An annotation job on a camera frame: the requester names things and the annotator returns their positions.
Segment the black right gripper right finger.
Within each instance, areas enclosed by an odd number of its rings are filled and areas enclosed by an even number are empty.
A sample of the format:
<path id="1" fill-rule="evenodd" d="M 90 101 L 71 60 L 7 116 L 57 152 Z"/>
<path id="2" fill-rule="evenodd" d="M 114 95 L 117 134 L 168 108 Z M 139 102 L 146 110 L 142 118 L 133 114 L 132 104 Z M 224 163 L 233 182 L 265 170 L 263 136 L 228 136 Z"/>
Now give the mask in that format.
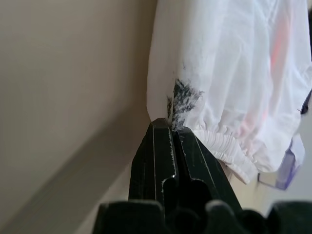
<path id="1" fill-rule="evenodd" d="M 220 200 L 241 211 L 221 164 L 194 133 L 188 128 L 176 131 L 174 143 L 183 203 L 203 211 L 206 203 Z"/>

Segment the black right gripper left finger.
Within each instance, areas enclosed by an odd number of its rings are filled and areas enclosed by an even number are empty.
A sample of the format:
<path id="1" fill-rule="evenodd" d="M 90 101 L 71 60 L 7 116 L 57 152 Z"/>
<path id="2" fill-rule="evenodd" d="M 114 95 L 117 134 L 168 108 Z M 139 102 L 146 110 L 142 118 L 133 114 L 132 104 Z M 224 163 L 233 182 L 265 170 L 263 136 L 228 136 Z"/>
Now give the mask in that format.
<path id="1" fill-rule="evenodd" d="M 176 184 L 178 169 L 173 134 L 164 118 L 152 121 L 131 165 L 129 199 L 165 203 L 166 189 Z"/>

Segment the white shorts with elastic waistband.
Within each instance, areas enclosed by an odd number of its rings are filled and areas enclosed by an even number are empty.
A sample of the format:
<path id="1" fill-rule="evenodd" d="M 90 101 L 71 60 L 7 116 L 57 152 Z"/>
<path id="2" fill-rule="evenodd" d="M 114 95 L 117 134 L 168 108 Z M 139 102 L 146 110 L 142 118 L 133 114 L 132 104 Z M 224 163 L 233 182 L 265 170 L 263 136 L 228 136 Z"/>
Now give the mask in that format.
<path id="1" fill-rule="evenodd" d="M 307 0 L 157 0 L 151 120 L 190 128 L 243 183 L 275 172 L 312 89 Z"/>

